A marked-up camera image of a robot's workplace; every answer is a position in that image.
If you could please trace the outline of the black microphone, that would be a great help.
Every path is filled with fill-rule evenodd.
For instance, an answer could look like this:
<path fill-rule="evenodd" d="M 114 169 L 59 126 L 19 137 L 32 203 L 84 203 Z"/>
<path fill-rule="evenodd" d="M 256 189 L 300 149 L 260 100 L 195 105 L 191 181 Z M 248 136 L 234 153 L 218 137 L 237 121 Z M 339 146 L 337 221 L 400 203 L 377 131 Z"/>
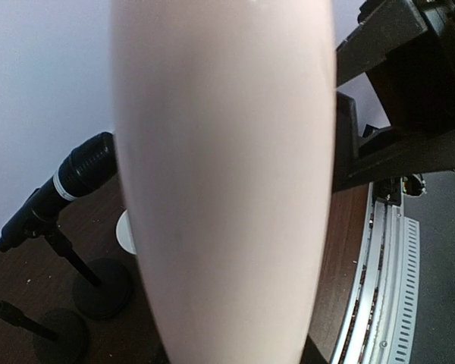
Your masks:
<path fill-rule="evenodd" d="M 0 251 L 6 253 L 25 240 L 47 234 L 63 209 L 101 188 L 117 170 L 112 133 L 99 133 L 73 149 L 4 225 Z"/>

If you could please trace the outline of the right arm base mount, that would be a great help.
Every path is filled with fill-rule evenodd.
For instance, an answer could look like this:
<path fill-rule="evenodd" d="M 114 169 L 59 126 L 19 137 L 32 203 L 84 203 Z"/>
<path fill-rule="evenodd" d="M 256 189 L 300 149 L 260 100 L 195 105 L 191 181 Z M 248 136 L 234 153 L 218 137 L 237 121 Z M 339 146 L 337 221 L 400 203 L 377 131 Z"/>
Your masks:
<path fill-rule="evenodd" d="M 408 174 L 402 177 L 391 177 L 377 182 L 375 195 L 383 202 L 401 206 L 403 198 L 419 198 L 426 194 L 426 182 L 422 174 Z"/>

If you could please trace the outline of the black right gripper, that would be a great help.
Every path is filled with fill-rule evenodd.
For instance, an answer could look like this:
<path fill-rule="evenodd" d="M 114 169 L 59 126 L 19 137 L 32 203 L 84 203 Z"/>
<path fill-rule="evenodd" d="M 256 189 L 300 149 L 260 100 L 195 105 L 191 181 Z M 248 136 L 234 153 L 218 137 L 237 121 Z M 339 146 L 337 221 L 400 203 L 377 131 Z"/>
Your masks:
<path fill-rule="evenodd" d="M 358 136 L 355 102 L 337 94 L 334 191 L 455 170 L 455 1 L 364 2 L 337 84 L 361 74 L 390 124 Z"/>

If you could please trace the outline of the beige microphone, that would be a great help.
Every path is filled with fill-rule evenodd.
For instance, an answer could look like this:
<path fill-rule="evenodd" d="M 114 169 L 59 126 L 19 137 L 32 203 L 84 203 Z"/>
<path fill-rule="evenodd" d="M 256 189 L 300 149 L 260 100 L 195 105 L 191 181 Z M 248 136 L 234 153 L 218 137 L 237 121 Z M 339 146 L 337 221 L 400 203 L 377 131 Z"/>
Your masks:
<path fill-rule="evenodd" d="M 298 363 L 334 157 L 328 1 L 114 1 L 115 139 L 172 363 Z"/>

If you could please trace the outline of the black front microphone stand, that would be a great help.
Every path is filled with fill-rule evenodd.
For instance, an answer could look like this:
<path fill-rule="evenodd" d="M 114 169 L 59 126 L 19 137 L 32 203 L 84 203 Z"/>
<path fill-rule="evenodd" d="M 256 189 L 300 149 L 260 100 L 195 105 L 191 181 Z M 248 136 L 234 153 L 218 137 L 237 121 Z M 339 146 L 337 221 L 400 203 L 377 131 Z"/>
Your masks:
<path fill-rule="evenodd" d="M 75 312 L 58 308 L 34 321 L 11 303 L 0 300 L 0 319 L 33 335 L 40 363 L 81 363 L 89 348 L 89 331 Z"/>

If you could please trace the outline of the black microphone stand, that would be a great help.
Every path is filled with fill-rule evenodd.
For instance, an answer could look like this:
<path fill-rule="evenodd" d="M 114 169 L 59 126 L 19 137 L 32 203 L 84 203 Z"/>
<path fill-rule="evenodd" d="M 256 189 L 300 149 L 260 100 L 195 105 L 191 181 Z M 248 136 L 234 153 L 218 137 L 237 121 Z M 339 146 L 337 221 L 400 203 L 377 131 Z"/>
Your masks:
<path fill-rule="evenodd" d="M 58 308 L 34 321 L 11 303 L 0 300 L 0 319 L 33 335 L 40 363 L 81 363 L 89 348 L 89 331 L 75 312 Z"/>
<path fill-rule="evenodd" d="M 28 218 L 24 223 L 29 237 L 44 237 L 55 253 L 77 271 L 72 286 L 76 308 L 87 318 L 105 320 L 122 311 L 133 296 L 133 280 L 127 267 L 115 259 L 84 262 L 72 242 L 61 232 L 57 221 Z"/>

